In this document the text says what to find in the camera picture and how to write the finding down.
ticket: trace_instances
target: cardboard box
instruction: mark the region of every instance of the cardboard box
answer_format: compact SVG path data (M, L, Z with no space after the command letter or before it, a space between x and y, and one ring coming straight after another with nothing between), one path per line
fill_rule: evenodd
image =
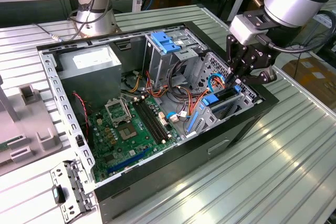
M283 66L283 71L293 77L297 60ZM318 59L300 59L295 80L332 110L336 108L336 75Z

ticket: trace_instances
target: blue cable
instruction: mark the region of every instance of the blue cable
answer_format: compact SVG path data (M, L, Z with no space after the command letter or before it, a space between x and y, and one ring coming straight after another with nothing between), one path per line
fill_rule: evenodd
M166 118L169 119L172 115L175 115L176 112L170 112L166 115Z
M225 81L225 78L224 76L222 76L220 73L212 73L209 78L208 78L208 87L210 89L211 92L214 92L214 89L212 88L212 85L211 85L211 79L212 77L214 76L217 76L217 77L220 77L220 79L224 82Z
M153 2L153 0L151 0L151 1L149 2L149 5L146 7L145 10L148 10L148 8L152 5L152 2Z

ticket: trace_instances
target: motherboard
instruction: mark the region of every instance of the motherboard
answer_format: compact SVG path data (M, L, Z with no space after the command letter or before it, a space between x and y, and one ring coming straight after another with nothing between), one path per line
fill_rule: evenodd
M96 182L181 140L172 124L163 119L162 115L155 100L149 96L136 101L109 102L105 109L89 116L94 145L91 151L96 161L93 167ZM116 124L115 120L121 117L124 120Z

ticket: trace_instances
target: label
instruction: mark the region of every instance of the label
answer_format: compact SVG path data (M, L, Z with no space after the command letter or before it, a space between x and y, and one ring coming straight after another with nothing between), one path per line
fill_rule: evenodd
M76 55L73 57L74 63L78 69L92 67L102 63L112 61L107 54L102 54L101 51L90 52L87 54Z
M315 77L317 79L324 79L325 78L325 76L322 73L320 73L320 72L314 72L312 74L315 75Z
M301 62L302 63L302 65L304 65L306 68L312 68L312 67L314 67L310 62L308 62L308 61L304 61L304 62Z
M184 43L180 40L174 42L176 45L183 45Z

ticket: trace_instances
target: metal table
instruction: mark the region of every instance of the metal table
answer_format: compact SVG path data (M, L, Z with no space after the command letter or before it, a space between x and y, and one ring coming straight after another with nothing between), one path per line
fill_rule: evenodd
M122 30L193 21L225 48L227 27L197 6L117 15ZM43 26L69 39L71 23ZM74 158L35 47L53 42L34 26L0 29L0 74L6 94L39 89L64 149L0 177L1 223L62 223L49 170ZM245 140L113 223L323 223L336 207L336 115L279 72L267 88L279 104ZM75 222L101 223L98 212Z

